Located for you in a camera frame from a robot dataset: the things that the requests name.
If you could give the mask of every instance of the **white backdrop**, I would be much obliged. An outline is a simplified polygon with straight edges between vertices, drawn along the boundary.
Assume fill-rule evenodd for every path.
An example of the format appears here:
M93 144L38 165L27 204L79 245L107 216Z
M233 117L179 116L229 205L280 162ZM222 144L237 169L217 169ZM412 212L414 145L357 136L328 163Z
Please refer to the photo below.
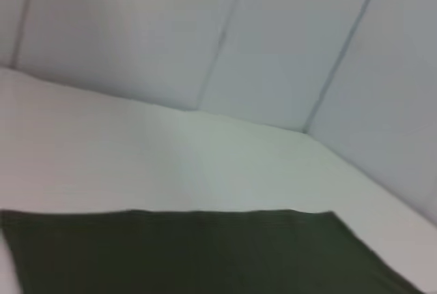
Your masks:
M19 68L301 130L363 2L32 0Z
M437 222L435 0L372 0L310 133Z

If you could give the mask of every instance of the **dark green mat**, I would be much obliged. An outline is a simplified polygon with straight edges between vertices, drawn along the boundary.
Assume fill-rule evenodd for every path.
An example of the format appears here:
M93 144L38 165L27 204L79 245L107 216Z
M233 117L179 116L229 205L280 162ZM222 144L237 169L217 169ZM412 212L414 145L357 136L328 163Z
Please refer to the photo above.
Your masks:
M420 293L332 213L1 214L24 294Z

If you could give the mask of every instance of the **dark green fabric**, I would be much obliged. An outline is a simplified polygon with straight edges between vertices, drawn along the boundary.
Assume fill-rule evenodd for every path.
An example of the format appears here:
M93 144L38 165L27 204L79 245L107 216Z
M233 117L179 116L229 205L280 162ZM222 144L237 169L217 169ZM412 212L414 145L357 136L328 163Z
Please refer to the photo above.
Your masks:
M24 294L420 293L333 213L1 217Z

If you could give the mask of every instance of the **white wall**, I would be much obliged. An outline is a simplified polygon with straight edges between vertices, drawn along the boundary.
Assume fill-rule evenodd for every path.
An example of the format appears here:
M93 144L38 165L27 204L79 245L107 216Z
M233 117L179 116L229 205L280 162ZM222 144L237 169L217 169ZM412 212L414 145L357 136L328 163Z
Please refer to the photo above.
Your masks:
M372 0L310 133L437 222L436 120L436 0Z
M32 0L18 66L127 98L301 130L363 2Z
M201 108L302 130L364 0L239 0Z
M0 65L9 65L24 0L0 0Z
M233 0L32 0L19 68L196 108Z

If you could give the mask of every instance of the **wall panel seam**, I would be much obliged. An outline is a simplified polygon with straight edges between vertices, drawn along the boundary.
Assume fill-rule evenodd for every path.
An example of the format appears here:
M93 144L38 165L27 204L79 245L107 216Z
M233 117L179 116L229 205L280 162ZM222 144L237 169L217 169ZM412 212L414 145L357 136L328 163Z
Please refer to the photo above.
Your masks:
M18 60L20 58L21 45L25 36L25 27L29 16L30 5L31 0L23 0L23 6L21 9L20 18L18 20L18 26L9 65L9 67L12 69L16 69L18 66Z
M367 8L369 7L371 0L364 0L360 12L358 13L358 16L356 17L352 27L349 30L348 36L346 37L345 42L343 43L343 46L341 47L341 50L339 52L338 58L335 60L333 67L330 69L330 72L328 74L328 78L325 80L325 83L322 87L322 89L320 90L320 94L319 97L317 99L317 101L314 104L314 107L311 109L311 112L309 113L308 119L305 122L305 125L302 129L302 132L304 134L308 134L311 125L315 119L315 116L317 115L320 107L322 106L324 99L326 97L326 94L329 90L329 87L331 86L331 84L334 81L335 75L337 74L337 71L341 65L341 62L343 61L344 57L346 56L346 53L349 49L350 43L353 39L353 37L355 36L356 30L358 29L366 11Z
M197 103L196 103L196 110L200 109L201 103L203 102L203 99L205 98L206 89L208 88L208 85L210 83L212 73L214 72L215 67L217 66L217 61L219 60L219 57L223 51L223 47L225 45L227 34L229 30L229 26L232 22L232 19L234 18L235 12L238 8L238 5L240 3L240 0L233 0L231 3L231 7L229 8L229 13L225 19L225 22L223 23L223 27L220 32L220 37L217 41L214 57L212 58L210 67L208 68L208 71L206 72L205 79L203 80L203 83L199 90L199 95L197 96Z

